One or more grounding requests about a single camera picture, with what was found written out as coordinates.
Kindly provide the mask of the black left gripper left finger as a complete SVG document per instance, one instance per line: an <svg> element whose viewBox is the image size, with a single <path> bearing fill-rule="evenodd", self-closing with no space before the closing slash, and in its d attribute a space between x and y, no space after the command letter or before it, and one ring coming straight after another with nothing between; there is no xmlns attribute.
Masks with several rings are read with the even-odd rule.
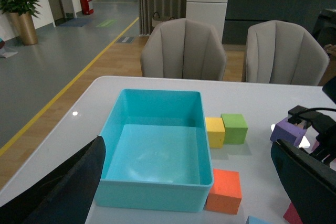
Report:
<svg viewBox="0 0 336 224"><path fill-rule="evenodd" d="M29 189L1 206L1 223L85 223L106 146L97 136Z"/></svg>

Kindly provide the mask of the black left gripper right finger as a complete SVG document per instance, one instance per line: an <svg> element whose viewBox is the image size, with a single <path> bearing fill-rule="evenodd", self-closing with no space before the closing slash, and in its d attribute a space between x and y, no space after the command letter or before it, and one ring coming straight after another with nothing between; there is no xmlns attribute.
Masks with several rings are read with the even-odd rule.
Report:
<svg viewBox="0 0 336 224"><path fill-rule="evenodd" d="M271 159L303 223L335 223L335 171L290 143L272 143Z"/></svg>

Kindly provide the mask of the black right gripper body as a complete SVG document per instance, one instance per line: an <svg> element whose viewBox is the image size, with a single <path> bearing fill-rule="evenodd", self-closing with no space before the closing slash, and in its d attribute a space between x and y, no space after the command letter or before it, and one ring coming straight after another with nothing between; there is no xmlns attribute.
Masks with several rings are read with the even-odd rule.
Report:
<svg viewBox="0 0 336 224"><path fill-rule="evenodd" d="M288 122L302 125L304 129L313 127L318 135L316 140L319 145L309 155L323 164L330 166L335 160L335 120L321 111L332 111L333 108L306 108L300 105L288 111Z"/></svg>

